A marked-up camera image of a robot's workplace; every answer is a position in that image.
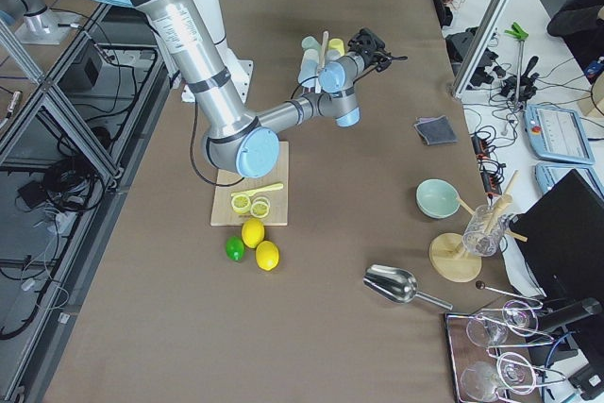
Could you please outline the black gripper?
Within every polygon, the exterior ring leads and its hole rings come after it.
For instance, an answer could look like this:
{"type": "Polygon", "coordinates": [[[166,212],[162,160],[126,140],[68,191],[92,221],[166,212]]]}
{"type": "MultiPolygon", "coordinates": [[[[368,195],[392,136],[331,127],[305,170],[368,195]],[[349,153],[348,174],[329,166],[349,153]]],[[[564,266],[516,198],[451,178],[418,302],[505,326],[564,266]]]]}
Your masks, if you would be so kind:
{"type": "Polygon", "coordinates": [[[385,43],[369,28],[361,28],[347,43],[348,50],[362,58],[364,69],[386,70],[392,63],[392,56],[385,49],[385,43]]]}

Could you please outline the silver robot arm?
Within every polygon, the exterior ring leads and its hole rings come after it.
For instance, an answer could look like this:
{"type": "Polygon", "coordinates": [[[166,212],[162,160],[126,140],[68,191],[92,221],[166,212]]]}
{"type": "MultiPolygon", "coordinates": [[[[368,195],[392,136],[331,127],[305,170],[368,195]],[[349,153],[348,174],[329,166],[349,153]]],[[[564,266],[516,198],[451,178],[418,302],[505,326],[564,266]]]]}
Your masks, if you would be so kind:
{"type": "Polygon", "coordinates": [[[1,0],[1,20],[8,26],[23,22],[15,32],[21,43],[61,44],[69,33],[66,27],[59,27],[62,16],[44,0],[1,0]]]}
{"type": "Polygon", "coordinates": [[[262,112],[249,109],[207,25],[221,21],[216,0],[94,0],[134,8],[144,13],[159,33],[169,55],[210,122],[202,149],[216,168],[242,177],[258,178],[272,171],[279,155],[278,132],[316,117],[332,117],[341,127],[360,117],[354,83],[364,71],[382,71],[393,57],[384,42],[367,28],[348,43],[347,52],[318,72],[319,93],[298,98],[262,112]]]}

